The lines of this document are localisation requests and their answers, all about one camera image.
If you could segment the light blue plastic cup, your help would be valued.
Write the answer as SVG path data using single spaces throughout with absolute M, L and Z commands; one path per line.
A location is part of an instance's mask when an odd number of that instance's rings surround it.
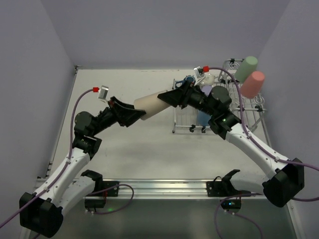
M 209 121 L 211 119 L 211 116 L 199 111 L 197 114 L 197 122 L 200 126 L 209 127 Z

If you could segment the beige plastic cup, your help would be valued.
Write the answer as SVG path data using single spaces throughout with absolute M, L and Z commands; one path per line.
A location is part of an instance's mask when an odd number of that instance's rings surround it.
M 134 108 L 136 110 L 143 110 L 146 112 L 146 114 L 141 117 L 141 120 L 147 120 L 170 107 L 169 104 L 158 98 L 159 94 L 166 92 L 167 90 L 156 92 L 154 94 L 138 98 L 134 101 Z

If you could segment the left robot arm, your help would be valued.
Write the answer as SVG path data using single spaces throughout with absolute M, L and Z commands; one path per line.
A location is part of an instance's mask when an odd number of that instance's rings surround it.
M 47 238 L 60 229 L 67 208 L 72 207 L 98 185 L 97 173 L 85 172 L 75 185 L 72 182 L 98 152 L 102 143 L 96 135 L 118 123 L 129 127 L 146 111 L 111 97 L 97 116 L 82 111 L 72 114 L 74 137 L 65 158 L 49 178 L 33 193 L 24 193 L 19 200 L 20 225 Z

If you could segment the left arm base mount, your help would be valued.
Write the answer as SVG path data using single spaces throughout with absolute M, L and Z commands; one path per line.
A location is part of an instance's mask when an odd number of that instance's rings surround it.
M 107 197 L 117 197 L 119 181 L 104 181 L 103 179 L 98 179 L 95 183 L 93 195 L 89 197 L 97 197 L 97 199 L 85 199 L 84 207 L 88 211 L 97 212 L 97 209 L 102 209 L 105 207 L 107 202 Z

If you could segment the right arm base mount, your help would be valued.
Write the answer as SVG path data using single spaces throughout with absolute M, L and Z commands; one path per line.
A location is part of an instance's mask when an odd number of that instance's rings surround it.
M 239 169 L 233 169 L 225 176 L 216 176 L 212 181 L 206 182 L 206 191 L 208 197 L 229 197 L 242 194 L 251 194 L 250 191 L 246 190 L 237 190 L 231 184 L 230 180 L 232 177 L 240 172 Z M 237 213 L 240 211 L 242 206 L 241 198 L 236 197 L 235 199 L 227 199 L 221 204 L 222 209 L 227 212 Z

